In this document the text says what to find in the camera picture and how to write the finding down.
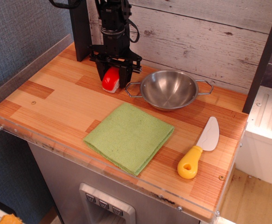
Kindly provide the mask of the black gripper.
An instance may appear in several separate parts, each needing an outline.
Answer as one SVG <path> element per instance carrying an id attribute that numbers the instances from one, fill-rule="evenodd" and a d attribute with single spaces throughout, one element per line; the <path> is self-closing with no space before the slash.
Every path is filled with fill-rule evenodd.
<path id="1" fill-rule="evenodd" d="M 100 80 L 103 81 L 110 67 L 119 68 L 119 86 L 121 89 L 131 81 L 133 71 L 140 73 L 142 58 L 130 50 L 129 29 L 101 29 L 103 44 L 90 45 L 90 59 L 96 63 Z"/>

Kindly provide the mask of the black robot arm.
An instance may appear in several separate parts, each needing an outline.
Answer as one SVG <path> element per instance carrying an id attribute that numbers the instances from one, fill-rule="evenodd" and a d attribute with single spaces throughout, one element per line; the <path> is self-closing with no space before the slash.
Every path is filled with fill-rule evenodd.
<path id="1" fill-rule="evenodd" d="M 125 88 L 131 81 L 132 73 L 140 73 L 142 57 L 130 50 L 130 43 L 139 40 L 130 38 L 130 26 L 138 29 L 129 19 L 132 5 L 127 0 L 95 1 L 98 17 L 101 20 L 103 44 L 90 45 L 90 60 L 97 66 L 101 80 L 111 67 L 119 69 L 119 86 Z"/>

